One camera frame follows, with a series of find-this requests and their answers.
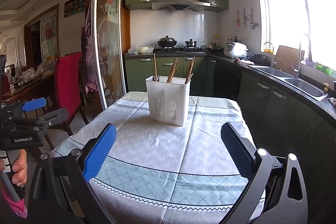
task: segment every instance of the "wooden door frame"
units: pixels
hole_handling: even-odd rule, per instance
[[[29,57],[29,58],[30,58],[30,60],[29,60],[30,63],[28,64],[28,62],[27,62],[27,55],[26,55],[26,53],[28,52],[28,50],[27,50],[27,48],[26,48],[26,41],[27,41],[27,39],[26,39],[26,32],[25,32],[25,31],[27,30],[27,28],[28,28],[34,21],[40,19],[41,17],[43,17],[44,15],[46,15],[46,14],[48,14],[48,13],[51,13],[51,12],[54,11],[54,10],[56,10],[56,18],[57,18],[57,19],[56,19],[57,53],[58,53],[58,56],[60,56],[60,55],[59,55],[59,41],[58,41],[58,15],[59,15],[59,13],[58,13],[58,11],[59,11],[59,3],[58,3],[58,4],[54,5],[53,7],[51,7],[51,8],[49,8],[49,9],[45,10],[45,11],[42,12],[42,13],[40,13],[39,15],[37,15],[36,17],[34,17],[33,19],[31,19],[30,21],[28,21],[28,22],[24,25],[24,44],[25,44],[26,67],[22,68],[22,71],[25,71],[25,70],[31,68],[32,65],[33,65],[33,61],[31,60],[31,58],[33,58],[32,56]]]

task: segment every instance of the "stainless steel sink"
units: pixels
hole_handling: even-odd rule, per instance
[[[322,101],[324,98],[328,96],[327,93],[324,93],[322,90],[314,87],[313,85],[307,83],[306,81],[303,81],[301,79],[296,78],[288,78],[284,79],[285,82],[289,83],[290,85],[295,86],[305,94],[309,95],[310,97],[313,97],[317,101]]]
[[[252,68],[255,68],[257,70],[261,70],[269,75],[273,75],[276,77],[281,77],[281,78],[289,78],[289,77],[293,77],[293,75],[290,75],[289,73],[286,73],[282,70],[278,70],[276,68],[270,68],[270,67],[262,67],[262,66],[251,66]]]

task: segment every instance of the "pink sleeve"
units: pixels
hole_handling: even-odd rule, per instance
[[[11,197],[5,193],[3,193],[5,200],[8,202],[9,206],[13,209],[14,213],[22,218],[27,218],[27,208],[25,207],[24,199],[20,200],[19,202],[14,202]]]

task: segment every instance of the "tablecloth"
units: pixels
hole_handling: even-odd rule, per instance
[[[90,184],[119,224],[217,224],[248,182],[221,140],[225,122],[253,143],[235,101],[191,96],[179,127],[152,120],[147,93],[129,92],[52,152],[82,148],[112,123],[116,141]]]

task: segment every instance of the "stainless steel range hood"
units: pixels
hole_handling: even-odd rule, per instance
[[[194,0],[153,0],[152,10],[175,10],[200,12],[210,7],[210,3]]]

